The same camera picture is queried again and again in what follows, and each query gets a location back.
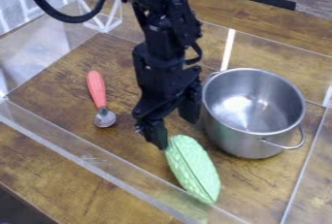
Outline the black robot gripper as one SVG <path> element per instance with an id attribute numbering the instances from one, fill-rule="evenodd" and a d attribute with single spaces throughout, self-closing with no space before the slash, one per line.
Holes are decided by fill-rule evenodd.
<path id="1" fill-rule="evenodd" d="M 159 150 L 167 148 L 167 129 L 163 118 L 178 110 L 181 118 L 194 124 L 199 118 L 202 103 L 201 67 L 198 57 L 186 60 L 179 49 L 167 53 L 161 48 L 150 50 L 139 44 L 132 51 L 138 86 L 142 91 L 132 110 L 135 131 Z"/>

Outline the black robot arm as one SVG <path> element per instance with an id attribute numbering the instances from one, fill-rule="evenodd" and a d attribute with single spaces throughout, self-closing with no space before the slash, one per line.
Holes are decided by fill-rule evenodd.
<path id="1" fill-rule="evenodd" d="M 199 57 L 186 59 L 186 49 L 201 51 L 201 22 L 187 0 L 127 0 L 144 41 L 134 47 L 132 61 L 140 100 L 134 107 L 136 131 L 166 149 L 165 116 L 177 111 L 187 122 L 198 120 L 201 107 Z"/>

